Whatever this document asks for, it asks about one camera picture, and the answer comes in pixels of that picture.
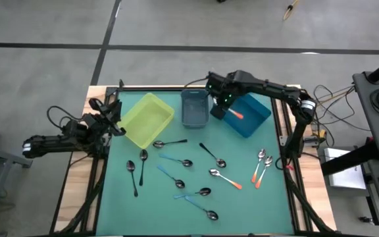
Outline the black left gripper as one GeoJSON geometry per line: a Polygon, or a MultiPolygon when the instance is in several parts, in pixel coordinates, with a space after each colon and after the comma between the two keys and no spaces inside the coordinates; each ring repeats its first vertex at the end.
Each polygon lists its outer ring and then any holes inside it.
{"type": "Polygon", "coordinates": [[[126,133],[124,128],[119,127],[117,123],[121,121],[120,112],[122,109],[122,102],[117,99],[112,103],[105,105],[101,108],[102,125],[104,129],[111,129],[110,132],[113,136],[123,136],[126,133]]]}

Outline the grey plastic bin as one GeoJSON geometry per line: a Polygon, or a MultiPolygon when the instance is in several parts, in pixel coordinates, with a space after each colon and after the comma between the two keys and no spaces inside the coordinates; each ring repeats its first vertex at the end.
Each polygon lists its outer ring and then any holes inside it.
{"type": "Polygon", "coordinates": [[[188,129],[204,128],[209,121],[208,93],[202,89],[181,92],[182,124],[188,129]]]}

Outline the blue plastic bin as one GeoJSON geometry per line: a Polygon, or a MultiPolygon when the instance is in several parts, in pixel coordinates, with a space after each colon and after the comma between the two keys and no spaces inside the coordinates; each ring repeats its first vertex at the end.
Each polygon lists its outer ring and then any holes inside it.
{"type": "Polygon", "coordinates": [[[231,112],[227,112],[223,121],[230,125],[244,138],[250,137],[260,125],[271,115],[270,109],[250,94],[239,97],[230,107],[243,115],[242,119],[231,112]]]}

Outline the black aluminium table frame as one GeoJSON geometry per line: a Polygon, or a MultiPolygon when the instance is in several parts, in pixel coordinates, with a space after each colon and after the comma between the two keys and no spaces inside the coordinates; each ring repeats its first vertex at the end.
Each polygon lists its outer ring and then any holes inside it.
{"type": "MultiPolygon", "coordinates": [[[[90,98],[96,97],[98,99],[105,99],[105,102],[111,102],[115,97],[118,97],[119,93],[116,93],[118,86],[90,86],[88,88],[88,93],[86,95],[86,102],[84,105],[83,113],[96,113],[90,108],[88,103],[90,98]]],[[[124,87],[124,90],[128,91],[139,91],[140,89],[151,91],[151,92],[180,92],[183,86],[128,86],[124,87]]],[[[288,109],[284,109],[283,103],[278,102],[275,99],[268,99],[270,106],[272,108],[272,115],[274,116],[275,130],[278,135],[278,142],[280,141],[280,135],[288,135],[291,132],[291,122],[294,118],[290,119],[288,115],[288,109]]],[[[324,187],[324,178],[321,174],[316,173],[320,171],[317,167],[319,164],[318,160],[314,161],[318,157],[317,152],[313,150],[312,147],[305,147],[305,151],[308,154],[303,154],[306,160],[304,161],[292,161],[294,171],[291,171],[292,179],[299,185],[300,192],[307,198],[307,185],[304,181],[304,177],[301,174],[303,169],[304,174],[308,172],[312,174],[313,178],[320,178],[317,181],[319,188],[324,187]]],[[[81,201],[85,202],[89,199],[90,194],[95,190],[97,181],[105,177],[107,170],[107,158],[106,159],[90,159],[85,158],[82,161],[75,164],[74,167],[68,167],[66,170],[63,186],[59,196],[58,204],[55,209],[55,214],[50,227],[49,237],[79,237],[87,234],[94,234],[97,226],[97,218],[101,205],[101,198],[103,194],[103,185],[101,190],[95,196],[95,199],[89,205],[89,209],[84,213],[84,217],[78,222],[78,226],[74,229],[74,232],[60,232],[70,221],[70,217],[73,218],[73,212],[79,211],[79,205],[81,201]]],[[[321,213],[322,223],[327,224],[328,228],[336,229],[336,223],[330,207],[330,201],[328,199],[327,191],[325,192],[325,202],[327,202],[322,210],[317,210],[316,215],[321,213]]],[[[318,234],[318,227],[313,222],[313,218],[310,213],[301,205],[299,199],[295,194],[289,190],[288,191],[289,207],[291,211],[291,219],[294,229],[303,232],[316,232],[318,234]]]]}

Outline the white box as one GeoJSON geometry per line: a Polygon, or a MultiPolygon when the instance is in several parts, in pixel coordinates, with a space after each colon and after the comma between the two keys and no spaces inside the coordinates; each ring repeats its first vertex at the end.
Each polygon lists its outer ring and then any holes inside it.
{"type": "MultiPolygon", "coordinates": [[[[348,150],[324,148],[325,161],[331,161],[337,157],[349,153],[348,150]]],[[[328,176],[330,185],[336,188],[353,188],[366,190],[366,184],[363,178],[361,165],[345,169],[328,176]]]]}

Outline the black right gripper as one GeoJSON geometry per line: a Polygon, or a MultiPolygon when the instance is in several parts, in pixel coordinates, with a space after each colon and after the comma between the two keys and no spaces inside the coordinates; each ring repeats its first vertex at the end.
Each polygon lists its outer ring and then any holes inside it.
{"type": "Polygon", "coordinates": [[[215,104],[222,106],[224,111],[229,111],[230,106],[234,102],[234,97],[232,96],[230,89],[227,88],[228,83],[226,78],[215,72],[209,72],[206,79],[207,83],[205,89],[213,98],[215,104]]]}

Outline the black diagonal bar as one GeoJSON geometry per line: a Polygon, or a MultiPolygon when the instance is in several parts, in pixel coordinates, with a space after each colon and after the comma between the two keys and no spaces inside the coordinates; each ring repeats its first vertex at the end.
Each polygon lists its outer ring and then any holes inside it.
{"type": "Polygon", "coordinates": [[[379,151],[373,138],[368,139],[365,144],[342,156],[333,158],[321,164],[321,171],[324,176],[344,171],[351,167],[356,167],[367,161],[379,159],[379,151]]]}

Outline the blue-handled dark spoon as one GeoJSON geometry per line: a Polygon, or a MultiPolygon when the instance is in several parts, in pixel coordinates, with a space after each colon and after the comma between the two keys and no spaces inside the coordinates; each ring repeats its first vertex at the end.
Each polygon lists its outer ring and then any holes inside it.
{"type": "Polygon", "coordinates": [[[183,180],[180,180],[180,179],[176,179],[176,178],[174,178],[174,177],[173,177],[171,174],[169,174],[168,171],[167,171],[165,168],[163,168],[161,165],[158,165],[157,168],[158,168],[161,172],[163,172],[164,174],[166,174],[169,178],[171,178],[171,179],[174,181],[175,186],[176,186],[177,188],[179,188],[179,189],[184,189],[184,188],[186,187],[186,185],[185,185],[185,183],[184,183],[183,180]]]}
{"type": "Polygon", "coordinates": [[[196,206],[200,210],[204,211],[206,213],[206,216],[212,220],[212,221],[217,221],[218,220],[218,214],[215,211],[212,210],[207,210],[200,206],[198,203],[194,202],[189,196],[185,196],[184,199],[188,202],[190,202],[192,205],[196,206]]]}
{"type": "Polygon", "coordinates": [[[212,190],[210,188],[201,188],[199,191],[196,191],[196,192],[173,195],[173,198],[180,199],[180,198],[186,198],[186,197],[192,197],[192,196],[208,196],[211,194],[211,192],[212,190]]]}
{"type": "Polygon", "coordinates": [[[162,153],[159,154],[159,157],[163,158],[163,159],[168,159],[168,160],[171,160],[171,161],[175,161],[175,162],[181,163],[184,167],[192,167],[193,166],[193,162],[190,161],[189,159],[175,159],[173,157],[170,157],[169,155],[162,154],[162,153]]]}

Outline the yellow translucent plastic bin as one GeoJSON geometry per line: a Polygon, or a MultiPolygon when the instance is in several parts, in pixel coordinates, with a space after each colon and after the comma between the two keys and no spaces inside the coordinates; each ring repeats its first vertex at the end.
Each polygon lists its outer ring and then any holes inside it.
{"type": "Polygon", "coordinates": [[[174,118],[174,109],[154,93],[143,96],[126,95],[123,102],[137,102],[121,116],[117,125],[124,128],[125,136],[139,148],[147,148],[174,118]]]}

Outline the teal table mat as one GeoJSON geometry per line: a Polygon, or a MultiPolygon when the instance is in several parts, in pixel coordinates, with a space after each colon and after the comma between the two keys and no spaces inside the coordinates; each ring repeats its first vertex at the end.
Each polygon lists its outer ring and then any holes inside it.
{"type": "Polygon", "coordinates": [[[181,122],[179,92],[158,92],[157,96],[174,109],[174,118],[159,134],[163,142],[187,139],[186,143],[168,144],[161,149],[148,147],[144,164],[143,186],[139,185],[142,161],[140,148],[126,136],[115,137],[107,163],[96,233],[110,235],[237,235],[292,234],[290,207],[282,171],[267,168],[259,189],[255,188],[262,171],[260,163],[254,183],[251,178],[258,162],[258,152],[265,149],[273,158],[280,154],[274,117],[268,117],[252,136],[244,138],[222,120],[210,118],[202,129],[187,129],[181,122]],[[220,168],[215,159],[199,146],[203,143],[216,157],[225,160],[220,168]],[[192,167],[163,159],[159,154],[175,159],[189,159],[192,167]],[[126,162],[135,164],[134,179],[138,197],[134,196],[132,177],[126,162]],[[179,189],[174,181],[161,172],[161,165],[174,178],[183,180],[179,189]],[[242,185],[235,188],[223,178],[211,176],[209,169],[242,185]],[[173,195],[210,188],[208,196],[192,196],[194,202],[215,211],[218,220],[184,198],[173,195]]]}

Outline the black-handled spoon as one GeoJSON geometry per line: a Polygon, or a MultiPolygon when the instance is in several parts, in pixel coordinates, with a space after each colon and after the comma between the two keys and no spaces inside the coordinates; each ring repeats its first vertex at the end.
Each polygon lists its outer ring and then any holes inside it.
{"type": "Polygon", "coordinates": [[[134,190],[134,196],[138,197],[138,190],[136,188],[136,183],[134,179],[134,171],[135,171],[135,164],[133,161],[128,160],[126,162],[126,169],[130,172],[131,177],[132,177],[132,185],[133,185],[133,190],[134,190]]]}
{"type": "Polygon", "coordinates": [[[199,146],[201,148],[203,148],[208,154],[210,154],[214,159],[215,159],[215,162],[216,162],[216,165],[220,168],[225,168],[226,167],[226,162],[225,160],[223,159],[220,159],[218,157],[216,157],[215,155],[213,155],[208,149],[207,147],[203,144],[203,143],[199,143],[199,146]]]}
{"type": "Polygon", "coordinates": [[[165,145],[168,145],[168,144],[186,143],[187,141],[188,141],[187,139],[177,140],[177,141],[173,141],[173,142],[162,142],[160,140],[157,140],[157,141],[153,142],[153,147],[160,149],[160,148],[163,148],[165,145]]]}
{"type": "Polygon", "coordinates": [[[143,186],[143,171],[144,171],[144,164],[145,164],[145,161],[146,161],[147,158],[148,158],[148,152],[147,152],[146,149],[143,149],[143,150],[140,151],[139,158],[140,158],[141,161],[142,161],[142,165],[141,165],[141,174],[140,174],[140,178],[139,178],[139,185],[140,185],[140,186],[143,186]]]}

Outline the yellow black connector block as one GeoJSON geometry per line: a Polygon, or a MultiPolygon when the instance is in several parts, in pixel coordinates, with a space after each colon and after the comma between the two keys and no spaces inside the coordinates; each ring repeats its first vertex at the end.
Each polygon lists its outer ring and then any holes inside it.
{"type": "Polygon", "coordinates": [[[315,143],[315,147],[319,147],[323,142],[326,141],[327,131],[324,129],[312,131],[311,137],[312,142],[315,143]]]}

